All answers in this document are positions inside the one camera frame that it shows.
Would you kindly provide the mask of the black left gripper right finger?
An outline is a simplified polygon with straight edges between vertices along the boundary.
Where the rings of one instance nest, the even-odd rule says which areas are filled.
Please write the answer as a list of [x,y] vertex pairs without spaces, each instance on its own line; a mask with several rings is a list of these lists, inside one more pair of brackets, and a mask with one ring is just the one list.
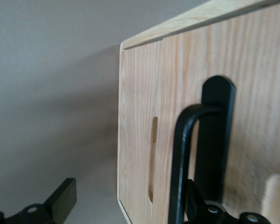
[[195,186],[193,180],[187,180],[186,190],[186,224],[268,224],[270,221],[264,216],[244,212],[238,218],[231,216],[222,204],[205,202]]

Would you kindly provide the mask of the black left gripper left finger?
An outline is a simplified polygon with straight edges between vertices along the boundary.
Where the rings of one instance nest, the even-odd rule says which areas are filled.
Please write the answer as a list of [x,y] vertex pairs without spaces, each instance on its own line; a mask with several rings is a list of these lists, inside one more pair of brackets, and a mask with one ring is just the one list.
[[29,205],[10,217],[0,211],[0,224],[63,224],[76,202],[76,179],[66,178],[44,203]]

